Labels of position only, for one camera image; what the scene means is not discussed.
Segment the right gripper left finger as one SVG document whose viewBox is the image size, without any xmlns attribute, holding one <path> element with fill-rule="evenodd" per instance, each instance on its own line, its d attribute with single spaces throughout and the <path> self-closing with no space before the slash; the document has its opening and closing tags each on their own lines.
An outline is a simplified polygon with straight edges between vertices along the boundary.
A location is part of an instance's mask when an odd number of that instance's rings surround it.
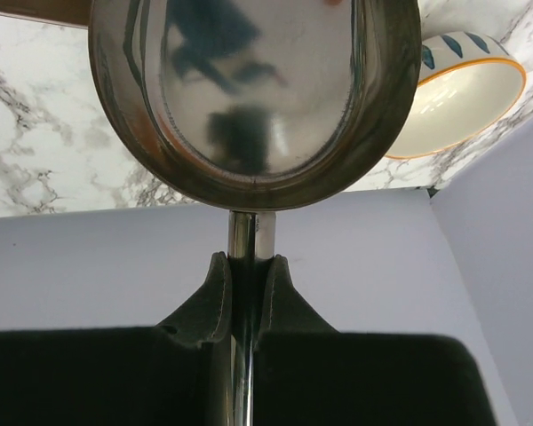
<svg viewBox="0 0 533 426">
<path fill-rule="evenodd" d="M 204 283 L 151 327 L 0 332 L 0 425 L 228 425 L 231 295 Z"/>
</svg>

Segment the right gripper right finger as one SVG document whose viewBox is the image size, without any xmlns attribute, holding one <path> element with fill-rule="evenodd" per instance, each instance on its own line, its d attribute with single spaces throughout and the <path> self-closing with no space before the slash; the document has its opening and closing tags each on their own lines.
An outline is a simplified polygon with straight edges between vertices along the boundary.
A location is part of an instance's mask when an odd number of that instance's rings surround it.
<svg viewBox="0 0 533 426">
<path fill-rule="evenodd" d="M 341 333 L 295 289 L 266 279 L 254 352 L 256 425 L 495 425 L 471 352 L 445 335 Z"/>
</svg>

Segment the metal scoop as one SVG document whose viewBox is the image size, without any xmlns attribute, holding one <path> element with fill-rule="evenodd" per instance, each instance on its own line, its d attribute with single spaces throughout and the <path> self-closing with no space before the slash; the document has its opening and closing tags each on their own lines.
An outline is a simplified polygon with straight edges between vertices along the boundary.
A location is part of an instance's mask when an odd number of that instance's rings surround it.
<svg viewBox="0 0 533 426">
<path fill-rule="evenodd" d="M 421 68 L 415 1 L 94 1 L 91 73 L 131 154 L 229 213 L 233 422 L 253 422 L 254 351 L 276 215 L 368 173 Z"/>
</svg>

